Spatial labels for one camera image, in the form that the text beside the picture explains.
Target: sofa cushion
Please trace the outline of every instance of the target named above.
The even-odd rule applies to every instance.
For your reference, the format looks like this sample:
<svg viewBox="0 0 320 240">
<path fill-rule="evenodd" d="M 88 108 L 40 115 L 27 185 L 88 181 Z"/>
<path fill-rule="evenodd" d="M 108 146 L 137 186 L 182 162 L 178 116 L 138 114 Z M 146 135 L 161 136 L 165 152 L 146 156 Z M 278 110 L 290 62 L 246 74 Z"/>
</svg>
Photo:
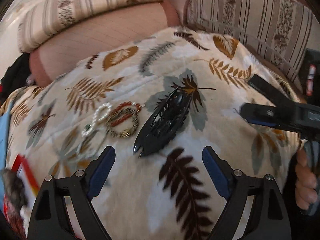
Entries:
<svg viewBox="0 0 320 240">
<path fill-rule="evenodd" d="M 187 21 L 194 28 L 251 45 L 298 88 L 305 49 L 320 50 L 319 23 L 295 0 L 190 0 Z"/>
<path fill-rule="evenodd" d="M 18 30 L 21 52 L 31 52 L 51 36 L 93 15 L 133 4 L 162 0 L 44 0 L 22 19 Z"/>
<path fill-rule="evenodd" d="M 30 70 L 37 84 L 46 86 L 81 59 L 176 25 L 179 18 L 168 1 L 104 13 L 56 34 L 31 52 Z"/>
</svg>

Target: fern leaf pattern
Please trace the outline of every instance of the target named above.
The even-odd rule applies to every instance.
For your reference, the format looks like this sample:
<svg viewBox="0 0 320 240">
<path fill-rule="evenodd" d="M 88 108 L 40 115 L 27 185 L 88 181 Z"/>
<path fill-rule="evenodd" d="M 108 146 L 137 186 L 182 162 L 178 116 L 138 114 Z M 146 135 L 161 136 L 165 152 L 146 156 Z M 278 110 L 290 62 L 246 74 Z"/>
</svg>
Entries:
<svg viewBox="0 0 320 240">
<path fill-rule="evenodd" d="M 195 46 L 198 49 L 202 49 L 202 50 L 209 50 L 203 46 L 201 46 L 194 37 L 192 37 L 191 33 L 185 33 L 185 32 L 174 32 L 173 33 L 175 36 L 181 37 L 184 40 L 186 40 L 187 42 L 189 42 L 190 44 L 192 44 L 193 46 Z"/>
<path fill-rule="evenodd" d="M 92 68 L 92 63 L 94 62 L 94 60 L 99 56 L 99 54 L 94 54 L 87 62 L 87 64 L 85 65 L 86 69 L 91 69 Z"/>
<path fill-rule="evenodd" d="M 251 66 L 247 70 L 240 70 L 226 64 L 223 61 L 212 58 L 209 61 L 209 67 L 212 74 L 216 74 L 220 80 L 224 80 L 228 85 L 233 84 L 237 88 L 248 89 L 247 80 L 251 76 Z"/>
<path fill-rule="evenodd" d="M 104 83 L 96 82 L 87 77 L 81 79 L 74 87 L 65 89 L 71 89 L 67 96 L 68 110 L 74 108 L 74 112 L 79 112 L 80 115 L 84 109 L 86 112 L 89 111 L 90 107 L 95 110 L 96 103 L 99 103 L 101 98 L 106 97 L 106 92 L 113 91 L 111 87 L 121 82 L 123 78 L 120 77 Z"/>
<path fill-rule="evenodd" d="M 181 157 L 183 151 L 183 148 L 176 148 L 167 156 L 167 161 L 159 172 L 159 180 L 165 178 L 163 190 L 170 187 L 171 198 L 176 197 L 175 206 L 178 208 L 176 220 L 179 222 L 184 217 L 182 225 L 182 230 L 185 231 L 184 240 L 202 240 L 209 235 L 206 227 L 212 225 L 212 222 L 206 216 L 211 209 L 199 201 L 210 196 L 194 188 L 203 185 L 194 176 L 199 170 L 189 165 L 193 157 Z"/>
<path fill-rule="evenodd" d="M 169 49 L 175 45 L 176 44 L 174 42 L 168 41 L 150 49 L 150 51 L 143 57 L 142 61 L 140 62 L 140 73 L 143 73 L 145 76 L 151 76 L 152 73 L 150 73 L 149 66 L 160 56 L 166 54 Z"/>
<path fill-rule="evenodd" d="M 28 127 L 29 140 L 27 142 L 26 149 L 28 149 L 31 145 L 33 147 L 37 145 L 44 132 L 45 127 L 47 126 L 49 118 L 56 116 L 56 114 L 51 114 L 54 105 L 55 101 L 53 101 L 49 105 L 44 105 L 38 118 L 30 123 Z"/>
<path fill-rule="evenodd" d="M 16 108 L 16 110 L 12 114 L 13 118 L 13 125 L 18 126 L 24 119 L 25 117 L 29 114 L 30 110 L 32 109 L 29 108 L 26 104 L 27 98 L 21 102 L 21 104 Z"/>
</svg>

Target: pillow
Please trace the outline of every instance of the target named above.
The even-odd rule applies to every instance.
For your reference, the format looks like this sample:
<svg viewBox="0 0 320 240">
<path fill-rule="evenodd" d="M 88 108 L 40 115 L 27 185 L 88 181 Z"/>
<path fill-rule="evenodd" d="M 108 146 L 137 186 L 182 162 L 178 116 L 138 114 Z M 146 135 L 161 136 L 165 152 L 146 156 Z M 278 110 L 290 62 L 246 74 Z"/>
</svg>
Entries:
<svg viewBox="0 0 320 240">
<path fill-rule="evenodd" d="M 81 59 L 175 25 L 179 18 L 168 1 L 104 13 L 66 29 L 33 51 L 30 71 L 39 86 L 46 86 Z"/>
<path fill-rule="evenodd" d="M 31 52 L 51 36 L 85 18 L 133 4 L 162 0 L 44 0 L 27 12 L 18 28 L 21 52 Z"/>
</svg>

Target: blue fabric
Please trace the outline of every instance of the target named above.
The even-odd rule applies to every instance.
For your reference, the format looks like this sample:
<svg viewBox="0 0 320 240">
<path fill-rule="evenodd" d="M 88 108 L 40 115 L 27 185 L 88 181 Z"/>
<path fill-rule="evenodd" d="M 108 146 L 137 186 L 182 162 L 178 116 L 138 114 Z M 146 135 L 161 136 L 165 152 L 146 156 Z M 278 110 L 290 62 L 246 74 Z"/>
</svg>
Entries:
<svg viewBox="0 0 320 240">
<path fill-rule="evenodd" d="M 8 135 L 10 126 L 10 111 L 13 101 L 10 102 L 8 111 L 0 116 L 0 170 L 5 168 L 7 159 Z M 3 212 L 4 184 L 0 176 L 0 209 Z"/>
</svg>

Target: black hair clip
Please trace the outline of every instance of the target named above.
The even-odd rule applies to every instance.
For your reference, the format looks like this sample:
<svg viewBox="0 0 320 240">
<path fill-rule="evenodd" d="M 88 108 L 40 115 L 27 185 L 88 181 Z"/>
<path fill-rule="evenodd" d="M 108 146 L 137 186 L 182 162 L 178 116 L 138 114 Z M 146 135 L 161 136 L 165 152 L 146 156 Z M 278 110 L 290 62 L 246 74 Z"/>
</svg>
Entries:
<svg viewBox="0 0 320 240">
<path fill-rule="evenodd" d="M 140 130 L 133 146 L 137 153 L 142 147 L 140 157 L 151 155 L 161 150 L 175 136 L 187 117 L 192 95 L 176 88 L 149 117 Z"/>
</svg>

